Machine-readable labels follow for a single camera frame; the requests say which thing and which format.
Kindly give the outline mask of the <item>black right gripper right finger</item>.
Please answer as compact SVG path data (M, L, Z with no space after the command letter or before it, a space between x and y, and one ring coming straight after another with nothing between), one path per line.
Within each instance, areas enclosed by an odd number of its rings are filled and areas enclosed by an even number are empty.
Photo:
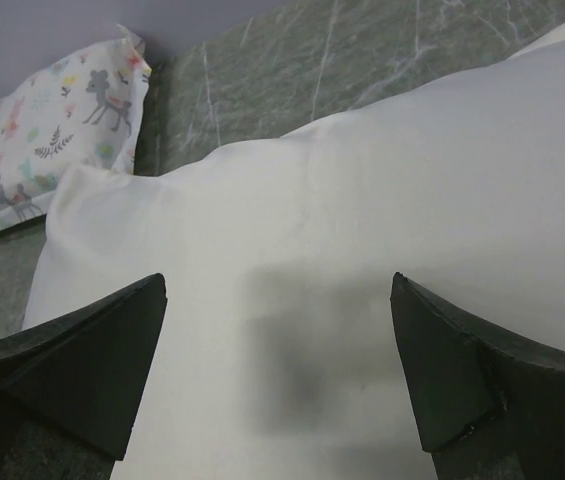
M397 348L440 479L565 479L565 351L393 277Z

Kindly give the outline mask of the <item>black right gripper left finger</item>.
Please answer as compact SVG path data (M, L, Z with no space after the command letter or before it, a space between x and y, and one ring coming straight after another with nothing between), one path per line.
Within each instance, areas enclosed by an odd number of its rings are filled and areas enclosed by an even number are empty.
M162 329L150 275L0 339L0 479L108 479L124 459Z

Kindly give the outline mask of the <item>cream satin pillowcase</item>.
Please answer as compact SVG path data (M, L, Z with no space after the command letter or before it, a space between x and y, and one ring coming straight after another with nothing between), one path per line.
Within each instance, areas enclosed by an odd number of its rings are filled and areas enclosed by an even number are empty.
M71 167L23 325L153 273L166 315L115 478L432 478L392 278L565 350L565 23L159 177Z

